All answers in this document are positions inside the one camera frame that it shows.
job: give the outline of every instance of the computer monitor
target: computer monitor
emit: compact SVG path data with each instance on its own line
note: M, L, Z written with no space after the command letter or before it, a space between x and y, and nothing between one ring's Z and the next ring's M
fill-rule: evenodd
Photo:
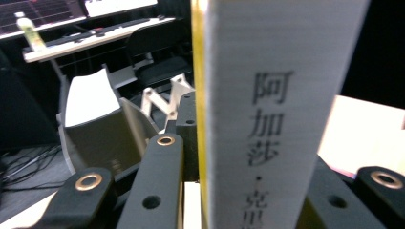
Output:
M157 3L157 0L84 0L84 6L89 17L144 8Z
M38 31L85 20L78 0L1 0L0 39L22 34L14 14L22 11Z

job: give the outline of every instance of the keyboard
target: keyboard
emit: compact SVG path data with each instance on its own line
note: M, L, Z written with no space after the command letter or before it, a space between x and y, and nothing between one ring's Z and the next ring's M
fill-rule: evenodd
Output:
M114 26L111 26L111 27L102 28L102 29L100 29L98 31L108 32L108 31L116 30L118 28L125 28L125 27L135 26L137 24L141 24L141 23L148 22L148 21L150 21L149 18L141 18L141 19L137 19L137 20L117 24L117 25L114 25ZM69 42L79 42L80 40L91 37L91 36L93 36L95 34L96 33L94 31L86 31L86 32L80 33L78 35L64 36L62 38L46 42L45 45L47 47L51 47L51 46L57 46L57 45L61 45L61 44L69 43ZM23 49L23 52L32 52L32 49L31 49L31 47L27 47L27 48Z

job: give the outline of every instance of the book spine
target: book spine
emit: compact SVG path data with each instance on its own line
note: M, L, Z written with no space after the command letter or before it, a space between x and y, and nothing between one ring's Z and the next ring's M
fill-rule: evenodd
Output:
M208 228L294 228L367 1L193 2Z

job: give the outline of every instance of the brass grommet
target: brass grommet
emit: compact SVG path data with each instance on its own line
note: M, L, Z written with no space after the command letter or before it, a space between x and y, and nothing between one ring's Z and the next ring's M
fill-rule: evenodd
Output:
M169 146L175 143L175 138L171 136L162 136L157 140L157 142L161 146Z
M397 177L394 177L390 174L387 174L385 172L381 172L381 171L374 171L371 174L372 179L381 184L382 186L385 186L387 188L391 188L391 189L400 189L403 187L403 183L401 180L399 180Z
M95 181L93 181L90 184L84 184L83 181L87 178L94 178ZM100 174L92 173L88 174L86 176L81 177L76 183L75 183L75 188L78 191L88 191L92 190L97 187L98 184L100 184L102 181L102 176Z

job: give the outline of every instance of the bottle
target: bottle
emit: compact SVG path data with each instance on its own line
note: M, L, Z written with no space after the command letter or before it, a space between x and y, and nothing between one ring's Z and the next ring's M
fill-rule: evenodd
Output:
M24 36L26 37L31 49L34 52L45 50L47 47L38 32L35 30L35 25L32 20L28 19L24 12L16 12L14 15L17 17L17 26L24 32Z

